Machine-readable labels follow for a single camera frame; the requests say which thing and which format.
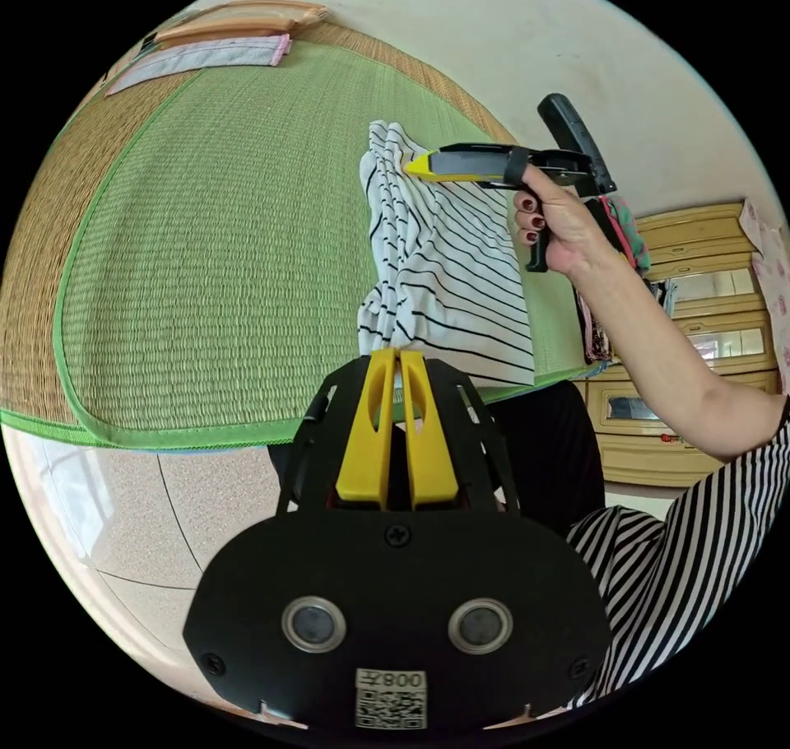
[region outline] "qr code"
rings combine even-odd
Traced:
[[[356,726],[378,730],[425,729],[425,691],[358,689]]]

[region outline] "pink towel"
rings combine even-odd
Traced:
[[[790,258],[778,230],[770,229],[746,199],[738,222],[749,241],[759,250],[752,254],[760,290],[771,317],[774,351],[782,377],[782,392],[790,395]]]

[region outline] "white wall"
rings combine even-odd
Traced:
[[[547,93],[565,93],[637,214],[748,195],[771,227],[784,220],[718,97],[604,0],[306,1],[444,72],[530,146],[553,145],[536,107]]]

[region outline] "hand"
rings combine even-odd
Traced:
[[[578,265],[586,263],[602,248],[611,249],[593,215],[567,189],[557,186],[542,170],[529,165],[523,182],[531,192],[516,192],[518,240],[531,247],[544,226],[551,231],[546,250],[546,265],[553,272],[569,275]],[[538,213],[538,200],[543,214]]]

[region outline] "label sticker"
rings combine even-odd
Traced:
[[[424,672],[356,671],[356,726],[374,730],[424,730],[428,726]]]

